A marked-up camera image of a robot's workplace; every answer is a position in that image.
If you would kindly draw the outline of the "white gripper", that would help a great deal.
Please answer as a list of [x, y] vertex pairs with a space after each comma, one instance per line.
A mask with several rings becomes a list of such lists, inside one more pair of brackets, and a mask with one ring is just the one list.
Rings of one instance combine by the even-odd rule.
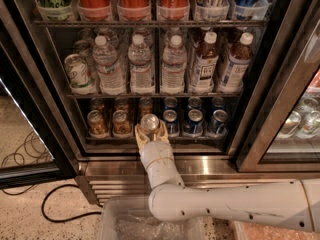
[[169, 144], [168, 132], [165, 123], [160, 120], [157, 132], [159, 141], [150, 141], [139, 124], [135, 126], [135, 137], [140, 151], [141, 162], [148, 175], [152, 189], [163, 185], [184, 185], [184, 181], [179, 174], [173, 149]]

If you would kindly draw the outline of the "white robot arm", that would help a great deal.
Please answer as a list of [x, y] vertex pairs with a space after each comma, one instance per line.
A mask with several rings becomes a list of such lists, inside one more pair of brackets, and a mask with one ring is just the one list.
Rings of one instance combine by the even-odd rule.
[[163, 121], [135, 126], [135, 138], [151, 193], [148, 207], [161, 221], [199, 216], [320, 232], [320, 182], [292, 180], [231, 188], [189, 188], [179, 174]]

